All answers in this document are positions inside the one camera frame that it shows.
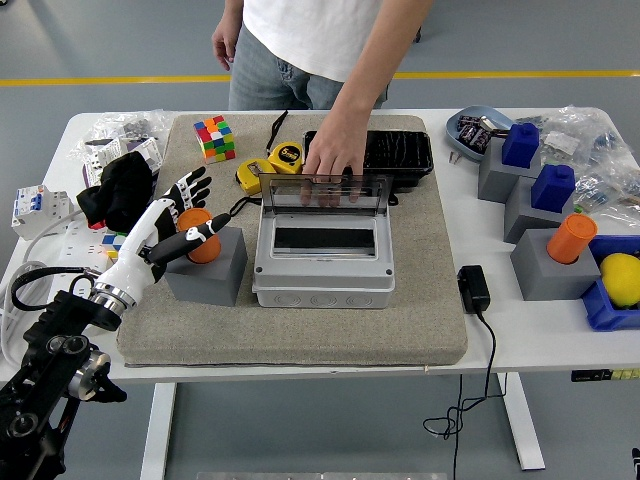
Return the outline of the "person's left hand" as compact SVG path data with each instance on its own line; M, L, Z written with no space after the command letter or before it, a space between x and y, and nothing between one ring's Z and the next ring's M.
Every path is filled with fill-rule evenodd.
M364 173L369 116L326 116L311 141L302 173L317 180L338 180L346 169L354 179Z

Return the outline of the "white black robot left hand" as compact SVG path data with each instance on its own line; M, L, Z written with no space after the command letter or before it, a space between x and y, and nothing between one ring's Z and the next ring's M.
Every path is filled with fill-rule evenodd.
M177 227L180 214L205 205L211 183L205 172L200 167L186 174L150 204L122 244L115 265L96 279L91 301L135 306L169 262L204 245L231 220L223 213L184 231Z

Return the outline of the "person's right hand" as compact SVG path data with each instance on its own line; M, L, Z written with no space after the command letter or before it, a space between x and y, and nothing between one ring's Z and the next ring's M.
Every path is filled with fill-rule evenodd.
M223 17L211 36L213 54L226 72L235 60L241 26L241 19Z

